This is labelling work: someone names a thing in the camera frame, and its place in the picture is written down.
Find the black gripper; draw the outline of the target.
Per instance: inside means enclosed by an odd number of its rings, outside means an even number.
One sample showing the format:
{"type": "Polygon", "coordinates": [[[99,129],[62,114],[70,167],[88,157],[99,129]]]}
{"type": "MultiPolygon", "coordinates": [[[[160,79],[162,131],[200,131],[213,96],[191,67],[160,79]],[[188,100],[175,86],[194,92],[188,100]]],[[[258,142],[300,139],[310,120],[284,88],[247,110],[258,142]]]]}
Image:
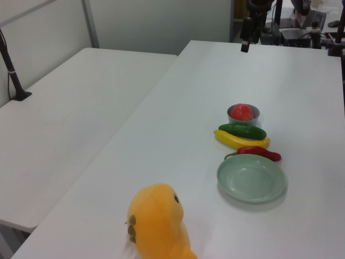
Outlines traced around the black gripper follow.
{"type": "Polygon", "coordinates": [[[240,38],[241,38],[241,52],[248,52],[251,42],[252,34],[252,44],[257,44],[260,39],[260,34],[263,27],[263,16],[259,15],[261,13],[268,13],[272,7],[273,1],[270,0],[248,0],[247,9],[250,13],[250,17],[253,18],[253,29],[252,29],[252,19],[245,18],[243,20],[240,38]]]}

